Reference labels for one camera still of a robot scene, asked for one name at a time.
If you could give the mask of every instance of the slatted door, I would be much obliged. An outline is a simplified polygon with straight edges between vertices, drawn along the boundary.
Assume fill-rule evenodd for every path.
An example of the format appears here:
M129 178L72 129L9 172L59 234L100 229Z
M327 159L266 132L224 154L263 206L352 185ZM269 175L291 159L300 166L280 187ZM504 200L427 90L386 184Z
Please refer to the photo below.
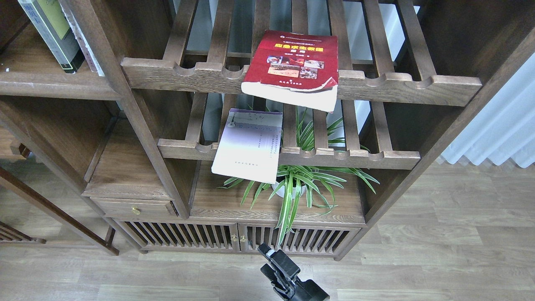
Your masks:
M291 254L335 256L355 237L360 228L294 227L283 243L277 246L279 229L272 225L238 225L242 252L258 252L258 246L266 243L274 250Z
M238 252L238 226L235 223L163 223L125 221L119 223L142 250L180 251L187 249Z

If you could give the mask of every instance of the potted plant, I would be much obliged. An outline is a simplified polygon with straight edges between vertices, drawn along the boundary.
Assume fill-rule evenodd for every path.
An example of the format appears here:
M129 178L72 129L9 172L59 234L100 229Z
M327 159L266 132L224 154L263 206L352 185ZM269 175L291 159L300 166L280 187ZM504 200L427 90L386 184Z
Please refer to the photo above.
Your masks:
M306 110L303 113L303 116L299 118L298 113L296 112L297 119L297 129L296 129L296 142L297 146L301 147L304 151L311 151L314 149L314 126L312 121L310 121L306 126L304 126L304 116ZM341 127L342 118L339 118L331 125L327 127L327 135L332 135L336 129ZM341 143L345 142L344 138L334 138L329 139L328 143ZM347 167L318 167L318 166L305 166L305 165L280 165L277 170L277 183L272 185L269 183L260 183L258 188L255 191L253 200L251 202L250 208L252 209L258 196L264 190L273 188L273 192L268 197L268 200L271 200L275 194L278 194L282 197L282 206L280 209L279 221L276 228L279 228L279 235L277 239L277 245L280 245L283 241L284 235L292 230L292 225L297 213L297 208L299 201L303 194L306 194L305 198L307 201L307 207L311 208L312 206L326 209L326 212L322 214L328 214L336 207L336 198L333 192L333 186L343 189L343 184L346 182L345 179L332 175L333 172L338 172L341 174L354 175L362 179L364 183L375 193L375 189L371 185L371 182L379 184L379 182L368 175L360 168L347 168ZM226 180L223 183L223 186L219 187L222 189L231 189L236 187L238 184L243 182L244 179L232 177ZM256 181L250 180L247 188L243 193L241 199L241 205L245 203L245 199L249 195L249 192L255 185ZM325 187L329 192L332 202L330 202L319 190L318 186ZM320 199L320 203L314 201L314 196L317 196Z

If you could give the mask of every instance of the book on shelf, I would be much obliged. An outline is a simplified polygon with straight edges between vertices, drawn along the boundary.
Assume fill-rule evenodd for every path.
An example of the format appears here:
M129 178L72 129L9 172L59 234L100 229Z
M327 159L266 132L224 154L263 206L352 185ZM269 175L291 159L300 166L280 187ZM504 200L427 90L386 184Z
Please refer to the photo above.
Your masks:
M230 109L212 172L274 184L281 131L280 112Z
M68 7L68 5L66 5L65 0L59 0L59 3L61 5L65 18L67 19L67 22L72 29L74 37L80 45L80 49L82 50L83 56L86 58L86 62L89 66L89 69L91 69L91 71L93 72L97 72L99 76L104 76L104 72L102 71L102 68L98 63L95 54L91 49L91 46L87 42L86 36L80 29L80 25L78 25L78 22L76 21L76 18L74 17L71 9Z
M242 92L325 112L338 91L338 38L266 31Z
M57 0L18 0L66 73L76 73L83 53Z

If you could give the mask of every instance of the flower pot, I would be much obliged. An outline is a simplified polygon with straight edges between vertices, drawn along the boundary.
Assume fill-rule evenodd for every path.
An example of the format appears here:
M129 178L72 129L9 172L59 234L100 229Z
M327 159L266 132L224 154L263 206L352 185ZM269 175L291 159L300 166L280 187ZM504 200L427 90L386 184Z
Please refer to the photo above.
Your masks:
M273 188L273 190L275 190L277 188L277 186L279 185L279 182L275 182L275 184L271 184L271 188ZM276 194L278 196L280 196L281 198L284 198L284 193L285 193L286 189L284 186L282 186L281 188L279 188L279 190L276 191ZM301 186L301 195L302 196L305 192L307 191L307 187L306 186ZM295 199L295 194L296 194L296 191L295 191L295 187L292 189L292 199Z

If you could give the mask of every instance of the cabinet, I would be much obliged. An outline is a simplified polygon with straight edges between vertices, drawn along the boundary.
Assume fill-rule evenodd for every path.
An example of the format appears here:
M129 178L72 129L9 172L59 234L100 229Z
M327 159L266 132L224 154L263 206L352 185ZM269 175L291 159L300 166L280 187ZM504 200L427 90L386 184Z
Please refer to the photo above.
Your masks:
M255 252L273 244L280 204L259 200L249 210L239 206L244 187L218 190L224 177L209 172L217 142L201 130L208 93L225 94L223 112L235 104L276 11L270 2L256 1L246 54L227 51L231 21L243 17L233 15L238 2L219 0L206 52L186 50L197 1L182 0L174 20L163 0L65 2L106 77L87 66L61 74L28 26L0 56L10 64L0 74L0 120L140 250ZM301 206L287 252L343 258L535 49L531 2L381 0L396 5L406 36L392 62L378 1L358 2L369 62L351 60L343 2L329 0L325 11L339 38L346 147L327 145L325 114L314 112L316 148L300 150L295 108L284 106L279 163L369 168L381 185L374 194L350 179L328 215ZM292 31L306 33L306 1L292 5ZM418 16L412 5L421 6ZM353 99L371 101L360 134ZM126 119L117 119L113 101Z

